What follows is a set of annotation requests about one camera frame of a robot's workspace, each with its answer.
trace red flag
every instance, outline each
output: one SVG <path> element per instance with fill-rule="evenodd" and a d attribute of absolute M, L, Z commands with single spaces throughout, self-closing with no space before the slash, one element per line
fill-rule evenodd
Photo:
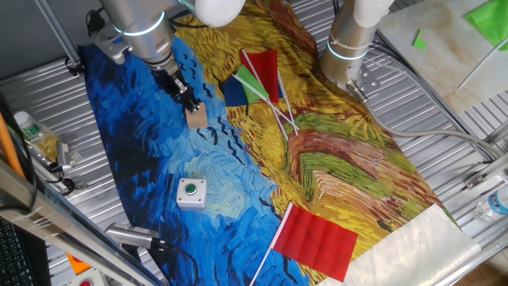
<path fill-rule="evenodd" d="M 260 77 L 261 85 L 270 95 L 270 102 L 279 102 L 279 81 L 277 79 L 277 51 L 274 49 L 266 52 L 247 53 L 252 65 L 256 69 L 257 75 Z M 240 53 L 241 63 L 254 75 L 251 65 L 249 64 L 244 53 Z"/>
<path fill-rule="evenodd" d="M 289 204 L 270 248 L 344 282 L 358 234 Z"/>

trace green paper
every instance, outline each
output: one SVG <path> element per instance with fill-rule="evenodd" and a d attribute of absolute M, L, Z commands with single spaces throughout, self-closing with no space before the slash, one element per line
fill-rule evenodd
<path fill-rule="evenodd" d="M 508 37 L 508 0 L 492 0 L 466 14 L 464 18 L 474 25 L 495 47 Z M 508 44 L 499 50 L 506 51 Z"/>
<path fill-rule="evenodd" d="M 261 83 L 257 81 L 254 75 L 252 75 L 252 73 L 244 65 L 238 69 L 237 76 L 243 79 L 246 83 L 250 84 L 251 87 L 254 87 L 254 89 L 264 95 L 266 99 L 269 98 L 267 91 L 264 90 Z M 245 97 L 247 97 L 248 104 L 254 104 L 262 101 L 262 99 L 260 99 L 260 97 L 254 93 L 254 91 L 251 91 L 243 84 L 241 86 L 244 88 Z"/>
<path fill-rule="evenodd" d="M 416 36 L 416 40 L 414 40 L 413 46 L 415 48 L 419 48 L 419 49 L 423 50 L 423 49 L 425 49 L 425 46 L 427 45 L 427 43 L 420 40 L 421 31 L 423 31 L 423 29 L 420 29 L 420 32 L 418 32 L 418 35 Z"/>

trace keyboard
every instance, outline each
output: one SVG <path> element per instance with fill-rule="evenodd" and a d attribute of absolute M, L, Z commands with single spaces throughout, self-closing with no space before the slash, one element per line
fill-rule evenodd
<path fill-rule="evenodd" d="M 33 278 L 12 223 L 0 218 L 0 286 L 32 286 Z"/>

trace white button box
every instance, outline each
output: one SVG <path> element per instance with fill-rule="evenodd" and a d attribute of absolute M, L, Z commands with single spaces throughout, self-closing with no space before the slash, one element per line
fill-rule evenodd
<path fill-rule="evenodd" d="M 182 211 L 204 211 L 206 180 L 182 178 L 178 183 L 176 203 Z"/>

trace orange tube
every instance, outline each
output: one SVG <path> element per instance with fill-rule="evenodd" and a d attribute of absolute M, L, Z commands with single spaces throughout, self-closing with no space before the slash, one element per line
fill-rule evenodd
<path fill-rule="evenodd" d="M 21 164 L 17 158 L 16 149 L 14 148 L 13 138 L 10 137 L 9 130 L 7 129 L 6 121 L 0 114 L 0 141 L 2 141 L 3 148 L 6 151 L 7 160 L 9 161 L 10 167 L 23 179 L 26 180 Z"/>

